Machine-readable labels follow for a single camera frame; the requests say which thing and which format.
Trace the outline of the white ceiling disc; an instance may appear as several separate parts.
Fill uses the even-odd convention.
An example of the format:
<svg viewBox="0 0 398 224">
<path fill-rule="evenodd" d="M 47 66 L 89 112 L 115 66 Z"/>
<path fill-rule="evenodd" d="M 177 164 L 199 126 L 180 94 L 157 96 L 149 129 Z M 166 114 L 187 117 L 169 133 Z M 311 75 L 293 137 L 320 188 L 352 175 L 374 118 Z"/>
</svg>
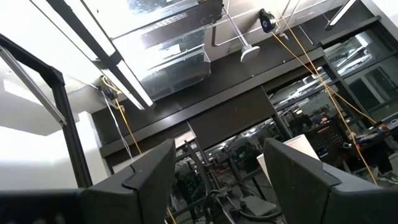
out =
<svg viewBox="0 0 398 224">
<path fill-rule="evenodd" d="M 259 46 L 245 45 L 241 50 L 241 62 L 247 62 L 251 58 L 257 56 L 260 49 Z"/>
</svg>

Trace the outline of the long overhead light bar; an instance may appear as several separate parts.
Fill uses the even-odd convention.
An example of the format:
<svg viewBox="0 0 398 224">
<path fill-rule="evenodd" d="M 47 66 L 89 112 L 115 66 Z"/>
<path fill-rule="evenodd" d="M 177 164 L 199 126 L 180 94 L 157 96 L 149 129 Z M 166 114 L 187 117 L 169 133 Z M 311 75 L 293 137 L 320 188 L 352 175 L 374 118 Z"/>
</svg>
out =
<svg viewBox="0 0 398 224">
<path fill-rule="evenodd" d="M 137 108 L 154 102 L 85 0 L 29 0 Z"/>
</svg>

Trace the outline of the white cylinder shade table lamp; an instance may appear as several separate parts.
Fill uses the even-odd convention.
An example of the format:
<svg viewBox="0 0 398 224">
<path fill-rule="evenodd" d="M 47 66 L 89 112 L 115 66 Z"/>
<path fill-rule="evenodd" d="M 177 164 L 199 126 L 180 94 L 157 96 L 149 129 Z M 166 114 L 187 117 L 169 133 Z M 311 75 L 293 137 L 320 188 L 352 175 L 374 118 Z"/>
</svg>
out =
<svg viewBox="0 0 398 224">
<path fill-rule="evenodd" d="M 286 141 L 284 141 L 284 144 L 291 148 L 294 148 L 295 150 L 300 151 L 310 157 L 320 160 L 304 134 L 301 134 L 292 139 L 286 140 Z M 270 179 L 268 171 L 267 171 L 266 162 L 264 160 L 264 154 L 260 154 L 259 156 L 257 156 L 257 161 L 258 161 L 259 165 L 261 166 L 263 172 L 265 173 L 269 183 L 271 184 L 272 182 L 271 182 L 271 179 Z"/>
</svg>

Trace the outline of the black perforated panel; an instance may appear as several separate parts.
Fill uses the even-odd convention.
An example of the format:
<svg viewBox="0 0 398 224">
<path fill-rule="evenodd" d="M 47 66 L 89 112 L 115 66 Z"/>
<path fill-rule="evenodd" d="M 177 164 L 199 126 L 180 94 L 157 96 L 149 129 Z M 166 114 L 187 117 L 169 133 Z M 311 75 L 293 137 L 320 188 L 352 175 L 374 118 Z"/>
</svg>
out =
<svg viewBox="0 0 398 224">
<path fill-rule="evenodd" d="M 349 139 L 337 122 L 316 126 L 305 133 L 313 150 L 320 159 L 335 159 Z"/>
</svg>

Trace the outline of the rectangular silver air duct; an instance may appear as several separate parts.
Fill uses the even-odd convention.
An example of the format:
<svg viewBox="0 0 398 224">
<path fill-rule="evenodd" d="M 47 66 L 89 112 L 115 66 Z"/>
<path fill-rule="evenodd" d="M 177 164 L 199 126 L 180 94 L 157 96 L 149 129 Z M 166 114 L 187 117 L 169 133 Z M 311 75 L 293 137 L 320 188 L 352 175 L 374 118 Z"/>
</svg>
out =
<svg viewBox="0 0 398 224">
<path fill-rule="evenodd" d="M 171 15 L 114 38 L 151 100 L 209 77 L 205 29 L 221 19 L 222 7 L 223 0 L 184 0 Z"/>
</svg>

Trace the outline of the black aluminium frame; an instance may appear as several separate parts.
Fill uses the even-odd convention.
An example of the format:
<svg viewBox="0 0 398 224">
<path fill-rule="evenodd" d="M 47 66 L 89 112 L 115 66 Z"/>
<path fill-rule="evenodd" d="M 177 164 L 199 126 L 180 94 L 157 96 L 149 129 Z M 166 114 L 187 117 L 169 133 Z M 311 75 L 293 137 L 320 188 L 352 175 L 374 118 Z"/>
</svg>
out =
<svg viewBox="0 0 398 224">
<path fill-rule="evenodd" d="M 3 34 L 0 34 L 0 57 L 61 125 L 77 185 L 79 187 L 92 186 L 90 171 L 78 136 L 63 74 Z M 36 82 L 23 69 L 23 65 L 39 73 L 52 90 L 55 103 L 50 102 Z"/>
</svg>

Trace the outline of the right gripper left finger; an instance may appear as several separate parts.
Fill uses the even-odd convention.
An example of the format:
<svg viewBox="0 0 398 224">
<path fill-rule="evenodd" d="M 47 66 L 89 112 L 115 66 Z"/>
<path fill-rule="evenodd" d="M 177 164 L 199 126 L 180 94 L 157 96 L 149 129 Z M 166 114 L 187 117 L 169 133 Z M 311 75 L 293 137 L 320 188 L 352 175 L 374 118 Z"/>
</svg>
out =
<svg viewBox="0 0 398 224">
<path fill-rule="evenodd" d="M 164 224 L 175 178 L 168 139 L 81 194 L 85 224 Z"/>
</svg>

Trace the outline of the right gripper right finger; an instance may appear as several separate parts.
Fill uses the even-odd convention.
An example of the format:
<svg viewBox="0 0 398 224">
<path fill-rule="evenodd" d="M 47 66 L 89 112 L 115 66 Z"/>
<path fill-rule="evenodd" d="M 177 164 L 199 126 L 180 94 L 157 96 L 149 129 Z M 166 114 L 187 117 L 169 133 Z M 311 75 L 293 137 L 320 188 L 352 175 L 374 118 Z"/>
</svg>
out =
<svg viewBox="0 0 398 224">
<path fill-rule="evenodd" d="M 264 142 L 270 182 L 289 224 L 378 224 L 378 187 L 275 139 Z"/>
</svg>

